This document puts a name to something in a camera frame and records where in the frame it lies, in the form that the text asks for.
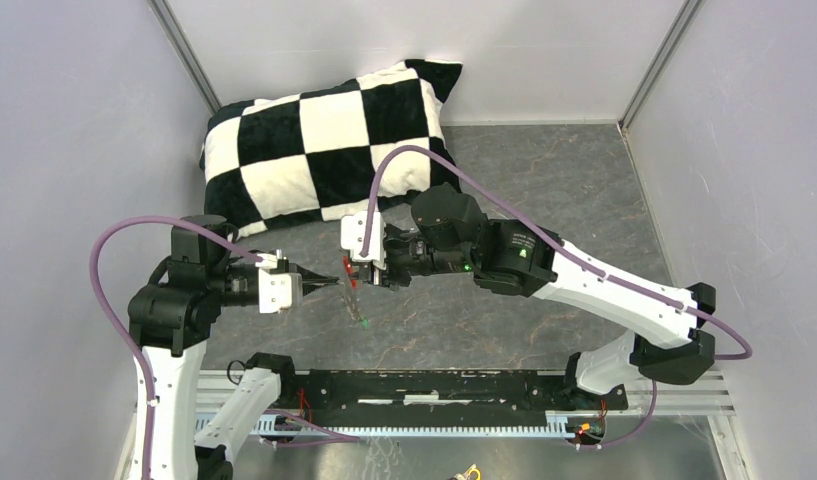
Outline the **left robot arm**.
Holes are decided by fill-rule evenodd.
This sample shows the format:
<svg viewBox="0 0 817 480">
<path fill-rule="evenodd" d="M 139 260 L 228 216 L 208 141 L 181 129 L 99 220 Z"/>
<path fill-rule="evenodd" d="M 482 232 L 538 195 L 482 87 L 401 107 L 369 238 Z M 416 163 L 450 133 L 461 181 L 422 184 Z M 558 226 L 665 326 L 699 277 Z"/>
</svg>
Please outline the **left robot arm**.
<svg viewBox="0 0 817 480">
<path fill-rule="evenodd" d="M 169 256 L 129 302 L 128 330 L 141 353 L 136 366 L 152 373 L 139 380 L 139 391 L 149 396 L 139 411 L 152 430 L 135 444 L 135 462 L 148 479 L 232 478 L 235 458 L 261 415 L 290 405 L 301 390 L 289 356 L 257 352 L 244 362 L 219 412 L 196 426 L 201 367 L 222 310 L 255 306 L 262 314 L 282 313 L 339 282 L 278 250 L 243 263 L 227 247 L 236 234 L 222 216 L 175 220 Z"/>
</svg>

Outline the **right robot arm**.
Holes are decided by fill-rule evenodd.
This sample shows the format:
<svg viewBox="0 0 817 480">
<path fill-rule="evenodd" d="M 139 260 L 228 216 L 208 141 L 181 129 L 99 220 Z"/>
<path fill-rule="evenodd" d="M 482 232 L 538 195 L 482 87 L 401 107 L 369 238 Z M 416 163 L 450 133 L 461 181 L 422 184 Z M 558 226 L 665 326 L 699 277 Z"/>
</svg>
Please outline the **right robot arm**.
<svg viewBox="0 0 817 480">
<path fill-rule="evenodd" d="M 619 269 L 551 231 L 538 236 L 518 220 L 491 219 L 449 184 L 420 193 L 410 214 L 412 231 L 385 223 L 380 213 L 342 218 L 351 282 L 398 289 L 419 276 L 468 273 L 494 294 L 571 305 L 624 327 L 618 339 L 570 357 L 561 392 L 575 408 L 639 377 L 690 385 L 715 362 L 715 338 L 692 312 L 712 312 L 716 292 L 707 284 L 618 280 Z"/>
</svg>

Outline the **yellow carabiner with keys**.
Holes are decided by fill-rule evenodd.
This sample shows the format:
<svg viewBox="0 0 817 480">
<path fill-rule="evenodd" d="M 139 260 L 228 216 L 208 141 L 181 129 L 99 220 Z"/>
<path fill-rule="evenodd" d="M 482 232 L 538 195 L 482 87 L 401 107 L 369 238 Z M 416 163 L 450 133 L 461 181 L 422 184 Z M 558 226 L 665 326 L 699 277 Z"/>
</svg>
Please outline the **yellow carabiner with keys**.
<svg viewBox="0 0 817 480">
<path fill-rule="evenodd" d="M 472 464 L 465 471 L 456 473 L 450 480 L 481 480 L 482 473 L 476 464 Z"/>
</svg>

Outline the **black white checkered pillow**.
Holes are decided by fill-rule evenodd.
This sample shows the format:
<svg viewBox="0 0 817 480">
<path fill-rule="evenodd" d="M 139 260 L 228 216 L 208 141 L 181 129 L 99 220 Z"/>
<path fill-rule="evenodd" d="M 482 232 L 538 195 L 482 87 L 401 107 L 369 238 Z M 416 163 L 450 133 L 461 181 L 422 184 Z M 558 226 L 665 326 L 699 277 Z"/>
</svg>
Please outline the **black white checkered pillow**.
<svg viewBox="0 0 817 480">
<path fill-rule="evenodd" d="M 450 171 L 441 110 L 461 63 L 406 59 L 339 85 L 222 106 L 208 121 L 203 210 L 241 236 L 411 202 Z"/>
</svg>

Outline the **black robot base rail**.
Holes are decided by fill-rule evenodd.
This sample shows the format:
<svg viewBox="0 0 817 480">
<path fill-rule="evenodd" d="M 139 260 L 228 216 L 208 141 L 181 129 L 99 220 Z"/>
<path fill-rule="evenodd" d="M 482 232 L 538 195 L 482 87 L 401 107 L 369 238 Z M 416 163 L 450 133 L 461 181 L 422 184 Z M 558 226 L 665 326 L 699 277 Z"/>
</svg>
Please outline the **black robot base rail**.
<svg viewBox="0 0 817 480">
<path fill-rule="evenodd" d="M 281 386 L 271 408 L 302 411 L 332 430 L 350 427 L 537 427 L 547 413 L 623 411 L 622 386 L 603 395 L 573 387 L 562 373 L 538 370 L 309 370 L 286 355 L 255 353 L 246 373 L 264 367 Z"/>
</svg>

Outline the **aluminium corner post left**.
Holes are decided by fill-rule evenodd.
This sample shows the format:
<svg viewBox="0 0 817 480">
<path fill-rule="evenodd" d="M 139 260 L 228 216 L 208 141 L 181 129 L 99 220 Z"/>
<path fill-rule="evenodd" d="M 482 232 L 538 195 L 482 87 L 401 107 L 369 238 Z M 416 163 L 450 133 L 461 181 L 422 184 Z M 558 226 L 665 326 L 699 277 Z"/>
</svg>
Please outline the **aluminium corner post left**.
<svg viewBox="0 0 817 480">
<path fill-rule="evenodd" d="M 167 0 L 149 0 L 148 4 L 153 10 L 161 28 L 168 37 L 173 49 L 176 51 L 179 60 L 187 71 L 202 100 L 209 111 L 215 113 L 221 107 L 221 102 L 194 48 L 189 42 L 184 28 L 178 21 L 172 5 Z"/>
</svg>

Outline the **aluminium corner post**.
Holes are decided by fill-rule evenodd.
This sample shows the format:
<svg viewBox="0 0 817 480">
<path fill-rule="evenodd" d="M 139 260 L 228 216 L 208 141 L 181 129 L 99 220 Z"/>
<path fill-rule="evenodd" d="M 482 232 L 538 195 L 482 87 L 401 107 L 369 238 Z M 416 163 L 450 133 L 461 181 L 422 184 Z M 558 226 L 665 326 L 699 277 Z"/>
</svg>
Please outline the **aluminium corner post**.
<svg viewBox="0 0 817 480">
<path fill-rule="evenodd" d="M 695 20 L 704 0 L 685 0 L 672 21 L 617 125 L 623 135 L 641 113 L 657 82 Z"/>
<path fill-rule="evenodd" d="M 172 5 L 167 0 L 149 0 L 148 4 L 153 10 L 161 28 L 168 37 L 173 49 L 176 51 L 179 60 L 187 71 L 202 100 L 209 111 L 215 113 L 221 107 L 221 102 L 194 48 L 189 42 L 184 28 L 178 21 Z"/>
</svg>

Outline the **aluminium corner post right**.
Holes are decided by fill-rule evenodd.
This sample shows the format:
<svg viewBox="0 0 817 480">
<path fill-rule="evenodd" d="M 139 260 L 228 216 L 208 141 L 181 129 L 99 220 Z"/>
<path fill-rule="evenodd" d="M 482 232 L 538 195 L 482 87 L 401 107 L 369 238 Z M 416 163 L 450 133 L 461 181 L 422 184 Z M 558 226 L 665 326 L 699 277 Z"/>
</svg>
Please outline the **aluminium corner post right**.
<svg viewBox="0 0 817 480">
<path fill-rule="evenodd" d="M 685 0 L 672 21 L 617 125 L 623 135 L 641 113 L 657 82 L 695 20 L 704 0 Z"/>
</svg>

